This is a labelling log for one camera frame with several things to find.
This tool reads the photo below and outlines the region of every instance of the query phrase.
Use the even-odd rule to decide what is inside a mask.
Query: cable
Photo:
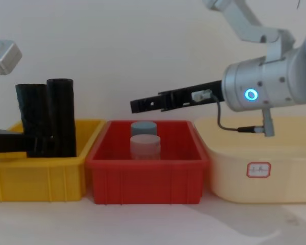
[[[228,130],[228,131],[236,131],[238,132],[238,129],[235,129],[235,128],[227,128],[227,127],[224,127],[222,124],[221,124],[221,105],[220,105],[220,100],[218,99],[217,96],[211,94],[211,98],[215,101],[215,103],[217,104],[218,106],[218,126],[219,128],[223,129],[223,130]]]

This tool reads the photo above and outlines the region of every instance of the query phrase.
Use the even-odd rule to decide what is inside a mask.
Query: label sticker
[[[249,178],[267,178],[270,174],[271,164],[269,162],[251,162],[247,166]]]

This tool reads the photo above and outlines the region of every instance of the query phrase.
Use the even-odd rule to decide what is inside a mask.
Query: blue led ring
[[[250,89],[246,90],[245,97],[249,101],[255,101],[259,97],[259,94],[257,93],[257,91],[255,89],[250,88]]]

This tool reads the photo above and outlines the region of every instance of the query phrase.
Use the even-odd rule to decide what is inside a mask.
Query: white wall
[[[306,0],[299,10],[297,2],[248,0],[265,25],[292,30],[300,45]],[[201,0],[0,0],[0,39],[15,40],[23,52],[13,73],[0,77],[1,128],[20,119],[15,84],[60,77],[74,79],[77,117],[212,116],[215,105],[132,115],[129,101],[219,80],[230,63],[266,51],[239,41]],[[306,106],[275,113],[306,114]]]

